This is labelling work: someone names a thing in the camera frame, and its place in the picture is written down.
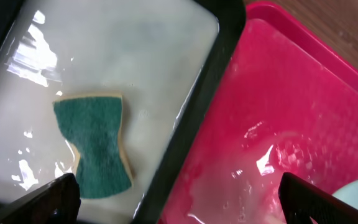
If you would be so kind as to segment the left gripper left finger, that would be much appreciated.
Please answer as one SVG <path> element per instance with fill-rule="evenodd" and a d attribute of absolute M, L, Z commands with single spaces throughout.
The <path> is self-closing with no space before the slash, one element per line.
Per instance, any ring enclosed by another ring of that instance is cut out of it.
<path fill-rule="evenodd" d="M 0 208 L 0 223 L 76 223 L 81 205 L 72 173 L 45 184 Z"/>

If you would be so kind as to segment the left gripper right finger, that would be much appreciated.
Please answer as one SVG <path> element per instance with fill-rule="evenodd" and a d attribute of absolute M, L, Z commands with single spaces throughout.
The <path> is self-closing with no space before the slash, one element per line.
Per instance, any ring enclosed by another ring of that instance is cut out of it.
<path fill-rule="evenodd" d="M 358 224 L 358 210 L 285 172 L 278 197 L 287 224 Z"/>

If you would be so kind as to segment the green yellow sponge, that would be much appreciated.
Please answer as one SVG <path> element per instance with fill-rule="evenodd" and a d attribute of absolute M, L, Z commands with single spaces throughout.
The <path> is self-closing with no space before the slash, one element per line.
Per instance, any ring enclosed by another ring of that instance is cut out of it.
<path fill-rule="evenodd" d="M 62 136 L 79 154 L 76 181 L 86 199 L 120 194 L 133 184 L 121 138 L 119 93 L 66 97 L 53 102 Z"/>

